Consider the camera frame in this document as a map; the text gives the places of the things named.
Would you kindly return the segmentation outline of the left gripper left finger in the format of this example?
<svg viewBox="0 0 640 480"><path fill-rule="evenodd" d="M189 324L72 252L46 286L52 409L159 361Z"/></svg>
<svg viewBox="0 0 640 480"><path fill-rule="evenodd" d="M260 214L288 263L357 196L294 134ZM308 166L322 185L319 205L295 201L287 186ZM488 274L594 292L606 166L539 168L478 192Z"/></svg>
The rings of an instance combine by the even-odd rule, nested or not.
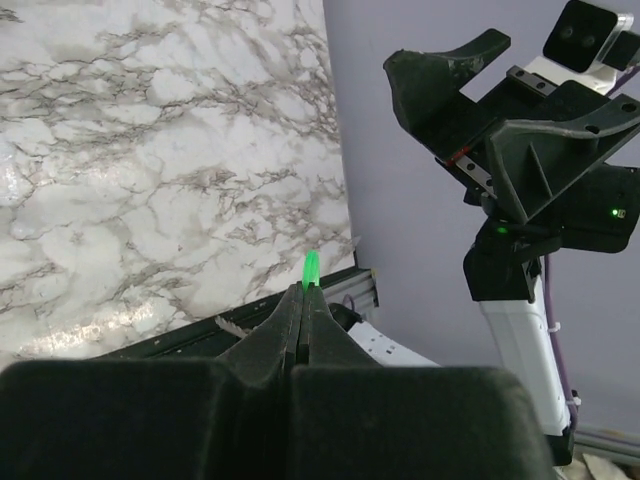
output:
<svg viewBox="0 0 640 480"><path fill-rule="evenodd" d="M1 375L5 479L281 479L300 285L215 358L27 361Z"/></svg>

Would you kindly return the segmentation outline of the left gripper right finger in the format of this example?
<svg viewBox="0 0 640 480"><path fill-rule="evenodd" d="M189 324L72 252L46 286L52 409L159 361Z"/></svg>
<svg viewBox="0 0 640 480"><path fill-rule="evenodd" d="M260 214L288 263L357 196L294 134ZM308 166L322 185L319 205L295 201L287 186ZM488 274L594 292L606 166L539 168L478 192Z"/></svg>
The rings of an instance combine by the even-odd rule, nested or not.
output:
<svg viewBox="0 0 640 480"><path fill-rule="evenodd" d="M304 294L291 374L294 479L552 479L526 389L506 370L382 367Z"/></svg>

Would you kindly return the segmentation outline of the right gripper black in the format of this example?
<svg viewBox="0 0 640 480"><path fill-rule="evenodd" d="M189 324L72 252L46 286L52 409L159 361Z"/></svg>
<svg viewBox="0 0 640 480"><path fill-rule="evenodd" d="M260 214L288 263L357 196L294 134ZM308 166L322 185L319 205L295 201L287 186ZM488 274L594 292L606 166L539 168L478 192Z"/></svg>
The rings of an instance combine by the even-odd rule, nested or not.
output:
<svg viewBox="0 0 640 480"><path fill-rule="evenodd" d="M511 46L488 29L446 52L399 50L383 63L400 127L468 188L526 224L639 131L639 102L569 80L507 77L477 104L461 89Z"/></svg>

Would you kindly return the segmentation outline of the green key tag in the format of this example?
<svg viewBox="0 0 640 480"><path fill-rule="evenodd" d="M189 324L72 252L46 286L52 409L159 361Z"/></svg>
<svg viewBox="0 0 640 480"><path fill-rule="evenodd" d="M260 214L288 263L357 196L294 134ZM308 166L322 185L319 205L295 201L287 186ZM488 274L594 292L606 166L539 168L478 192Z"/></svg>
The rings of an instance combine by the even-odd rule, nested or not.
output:
<svg viewBox="0 0 640 480"><path fill-rule="evenodd" d="M321 277L321 269L320 269L320 260L319 254L315 250L310 250L307 252L301 284L305 291L307 291L311 286L318 286L320 284Z"/></svg>

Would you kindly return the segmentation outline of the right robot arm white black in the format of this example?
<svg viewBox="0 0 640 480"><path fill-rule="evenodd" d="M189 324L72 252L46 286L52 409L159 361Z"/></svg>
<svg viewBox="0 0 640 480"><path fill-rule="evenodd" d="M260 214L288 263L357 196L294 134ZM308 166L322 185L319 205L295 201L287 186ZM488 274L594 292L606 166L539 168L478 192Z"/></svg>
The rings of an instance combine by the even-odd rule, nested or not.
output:
<svg viewBox="0 0 640 480"><path fill-rule="evenodd" d="M564 27L481 100L463 88L510 45L490 29L448 51L400 50L383 65L395 117L465 189L486 221L463 260L503 365L528 388L558 466L573 456L580 399L553 317L550 255L623 251L639 220L639 172L610 158L639 132L639 37L590 32L579 55Z"/></svg>

